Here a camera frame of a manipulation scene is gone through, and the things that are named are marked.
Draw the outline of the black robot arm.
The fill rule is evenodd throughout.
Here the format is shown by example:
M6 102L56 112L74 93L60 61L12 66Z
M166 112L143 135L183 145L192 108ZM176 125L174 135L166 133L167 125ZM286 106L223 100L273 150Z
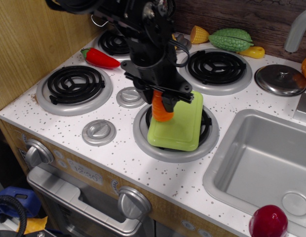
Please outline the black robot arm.
M192 86L178 73L175 32L167 10L156 0L48 0L52 10L92 14L109 21L125 37L129 61L122 62L125 75L148 104L153 92L161 92L165 110L173 112L180 100L191 103Z

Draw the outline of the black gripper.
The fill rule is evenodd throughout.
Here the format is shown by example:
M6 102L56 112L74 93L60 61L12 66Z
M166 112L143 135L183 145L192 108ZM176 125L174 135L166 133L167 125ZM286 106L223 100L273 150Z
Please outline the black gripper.
M182 68L187 64L187 60L177 64L164 58L144 67L125 60L121 62L121 68L125 70L125 76L133 81L147 103L150 104L152 100L148 91L157 90L162 93L162 103L166 112L172 113L178 101L191 103L193 100L191 84L177 71L178 67Z

